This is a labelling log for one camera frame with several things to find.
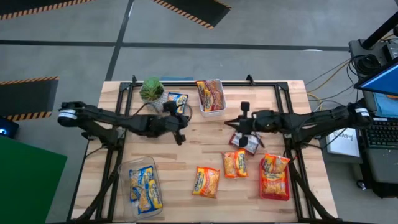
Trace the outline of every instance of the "wooden tabletop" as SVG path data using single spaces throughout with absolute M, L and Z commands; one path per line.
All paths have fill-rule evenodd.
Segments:
M 303 81 L 287 81 L 294 112 L 310 112 L 310 105 Z M 105 82 L 98 107 L 114 111 L 120 82 Z M 297 221 L 294 198 L 286 202 L 261 199 L 258 193 L 258 165 L 265 153 L 282 155 L 285 146 L 281 134 L 261 134 L 265 148 L 259 147 L 255 156 L 248 156 L 249 177 L 227 179 L 224 177 L 221 152 L 236 150 L 228 144 L 234 129 L 223 122 L 241 114 L 241 101 L 249 101 L 251 111 L 275 110 L 277 103 L 274 89 L 270 87 L 224 87 L 227 109 L 223 116 L 204 118 L 199 109 L 198 92 L 194 87 L 167 87 L 167 91 L 189 95 L 188 104 L 193 109 L 192 120 L 182 130 L 187 141 L 178 146 L 171 133 L 157 139 L 140 137 L 127 133 L 123 162 L 143 156 L 154 158 L 164 209 L 159 215 L 140 220 L 140 222 L 292 222 Z M 142 101 L 136 88 L 133 93 L 131 113 L 134 113 Z M 284 95 L 282 100 L 287 111 Z M 88 146 L 88 153 L 100 147 L 98 141 Z M 323 163 L 322 152 L 314 147 L 303 150 L 308 181 L 312 192 L 320 203 L 333 216 L 337 216 L 335 203 L 330 190 L 328 176 Z M 73 208 L 72 218 L 81 215 L 98 193 L 103 176 L 106 149 L 90 155 L 84 164 L 80 185 Z M 192 195 L 196 167 L 208 166 L 221 170 L 217 199 Z M 300 191 L 304 214 L 305 199 Z M 108 211 L 105 198 L 103 215 Z M 123 200 L 119 184 L 114 221 L 124 221 Z

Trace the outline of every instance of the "green succulent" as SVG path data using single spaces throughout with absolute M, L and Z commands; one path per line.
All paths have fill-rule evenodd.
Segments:
M 139 94 L 141 95 L 141 98 L 143 100 L 154 101 L 162 96 L 163 90 L 163 85 L 160 82 L 159 78 L 152 77 L 144 81 Z

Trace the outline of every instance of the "gray floor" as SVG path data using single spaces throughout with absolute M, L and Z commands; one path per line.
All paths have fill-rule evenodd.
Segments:
M 149 0 L 136 0 L 124 41 L 346 47 L 349 40 L 366 38 L 398 9 L 394 0 L 223 1 L 233 10 L 214 30 L 206 30 Z M 0 21 L 0 40 L 115 42 L 127 2 L 97 0 Z M 0 81 L 60 76 L 56 112 L 63 101 L 97 104 L 113 47 L 0 45 L 0 52 Z M 133 74 L 140 80 L 154 75 L 241 80 L 251 74 L 258 80 L 308 82 L 348 58 L 348 52 L 122 48 L 113 80 L 130 80 Z M 310 84 L 308 90 L 323 80 Z M 334 95 L 350 84 L 341 71 L 314 94 Z M 348 103 L 355 98 L 356 92 L 349 90 L 333 100 Z M 311 104 L 313 109 L 317 106 L 317 102 Z M 22 142 L 68 156 L 49 223 L 67 217 L 86 147 L 80 131 L 59 126 L 56 117 L 54 113 L 50 119 L 19 122 L 18 135 Z M 359 190 L 349 164 L 326 159 L 326 168 L 340 218 L 398 222 L 398 200 L 381 200 L 371 191 Z

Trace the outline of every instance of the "potted plant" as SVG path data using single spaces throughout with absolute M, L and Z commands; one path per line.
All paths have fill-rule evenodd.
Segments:
M 158 111 L 163 111 L 163 103 L 167 101 L 167 94 L 159 78 L 152 77 L 144 80 L 139 94 L 144 103 L 151 103 Z

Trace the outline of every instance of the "keyboard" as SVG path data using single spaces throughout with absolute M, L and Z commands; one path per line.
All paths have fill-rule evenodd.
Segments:
M 373 118 L 372 126 L 364 133 L 371 148 L 398 149 L 398 119 Z

